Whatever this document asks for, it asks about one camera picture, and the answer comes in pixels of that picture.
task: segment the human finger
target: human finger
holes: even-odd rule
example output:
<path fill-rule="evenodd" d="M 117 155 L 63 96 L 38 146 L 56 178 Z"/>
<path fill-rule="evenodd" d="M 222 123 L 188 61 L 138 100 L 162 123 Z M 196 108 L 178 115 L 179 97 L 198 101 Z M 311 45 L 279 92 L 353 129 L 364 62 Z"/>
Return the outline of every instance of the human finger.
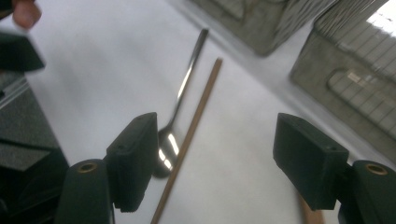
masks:
<path fill-rule="evenodd" d="M 32 28 L 41 17 L 41 11 L 33 0 L 12 0 L 14 21 L 24 29 Z"/>

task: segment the mesh basket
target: mesh basket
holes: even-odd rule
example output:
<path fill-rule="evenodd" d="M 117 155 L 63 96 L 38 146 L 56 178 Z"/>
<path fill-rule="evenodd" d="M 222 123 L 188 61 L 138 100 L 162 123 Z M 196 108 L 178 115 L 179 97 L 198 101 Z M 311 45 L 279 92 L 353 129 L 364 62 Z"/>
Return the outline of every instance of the mesh basket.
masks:
<path fill-rule="evenodd" d="M 260 55 L 285 42 L 334 0 L 191 0 Z"/>
<path fill-rule="evenodd" d="M 314 24 L 291 79 L 396 162 L 396 0 L 342 0 Z"/>

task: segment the chopstick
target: chopstick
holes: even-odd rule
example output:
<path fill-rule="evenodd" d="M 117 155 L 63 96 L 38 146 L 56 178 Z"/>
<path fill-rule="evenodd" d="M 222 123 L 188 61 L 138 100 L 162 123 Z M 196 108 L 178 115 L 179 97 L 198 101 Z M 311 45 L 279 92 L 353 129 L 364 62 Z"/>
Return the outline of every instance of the chopstick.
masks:
<path fill-rule="evenodd" d="M 324 217 L 322 211 L 312 211 L 308 204 L 305 202 L 304 198 L 299 194 L 299 201 L 301 205 L 301 210 L 304 217 L 305 224 L 324 224 Z"/>
<path fill-rule="evenodd" d="M 169 195 L 172 191 L 172 188 L 175 184 L 177 179 L 178 172 L 180 171 L 181 165 L 186 157 L 187 151 L 191 144 L 192 138 L 195 134 L 195 130 L 198 126 L 198 123 L 201 119 L 202 114 L 204 113 L 206 102 L 209 99 L 210 93 L 212 92 L 213 86 L 215 85 L 216 78 L 218 77 L 219 70 L 221 68 L 222 59 L 217 58 L 215 64 L 213 65 L 212 72 L 210 73 L 209 79 L 206 83 L 205 90 L 201 96 L 201 100 L 195 110 L 195 114 L 192 118 L 189 130 L 187 131 L 186 138 L 181 145 L 181 149 L 177 155 L 177 162 L 175 164 L 174 169 L 172 170 L 171 174 L 169 175 L 168 182 L 166 183 L 165 189 L 163 190 L 163 195 L 161 196 L 160 202 L 158 203 L 157 209 L 154 213 L 154 216 L 151 220 L 151 224 L 157 224 L 161 216 L 163 214 L 163 209 L 166 206 L 168 201 Z"/>

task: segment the spoon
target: spoon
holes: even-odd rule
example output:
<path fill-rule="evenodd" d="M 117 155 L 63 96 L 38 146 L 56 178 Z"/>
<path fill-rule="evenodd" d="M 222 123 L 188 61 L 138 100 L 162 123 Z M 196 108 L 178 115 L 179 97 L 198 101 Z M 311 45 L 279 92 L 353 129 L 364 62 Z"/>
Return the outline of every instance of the spoon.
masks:
<path fill-rule="evenodd" d="M 209 32 L 208 30 L 204 29 L 199 34 L 198 40 L 195 44 L 194 51 L 192 52 L 190 58 L 189 67 L 187 69 L 186 76 L 184 76 L 183 83 L 181 84 L 180 90 L 178 91 L 177 103 L 173 115 L 170 118 L 169 122 L 166 124 L 166 126 L 160 129 L 160 131 L 158 132 L 158 143 L 160 149 L 159 149 L 158 163 L 153 173 L 153 176 L 157 178 L 168 177 L 173 168 L 172 165 L 174 165 L 177 160 L 178 147 L 175 139 L 176 135 L 174 134 L 173 131 L 174 129 L 173 124 L 177 117 L 177 112 L 183 100 L 185 90 L 187 89 L 187 85 L 189 83 L 192 71 L 198 61 L 199 54 L 205 43 L 208 32 Z"/>

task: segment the white surface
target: white surface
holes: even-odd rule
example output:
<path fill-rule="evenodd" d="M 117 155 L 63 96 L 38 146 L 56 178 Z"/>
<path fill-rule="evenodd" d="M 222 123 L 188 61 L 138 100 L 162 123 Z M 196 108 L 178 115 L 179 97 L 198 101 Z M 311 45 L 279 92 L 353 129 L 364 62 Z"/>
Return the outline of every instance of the white surface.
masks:
<path fill-rule="evenodd" d="M 278 112 L 317 124 L 353 158 L 386 162 L 289 83 L 308 25 L 260 58 L 184 1 L 37 2 L 44 14 L 31 36 L 47 67 L 29 81 L 70 164 L 103 158 L 140 114 L 157 112 L 161 128 L 200 30 L 213 28 L 182 106 L 180 130 L 187 130 L 216 58 L 224 64 L 161 223 L 302 223 L 295 191 L 272 156 Z M 151 180 L 139 210 L 117 212 L 116 222 L 149 223 L 164 185 Z M 326 212 L 327 223 L 338 223 L 336 214 Z"/>

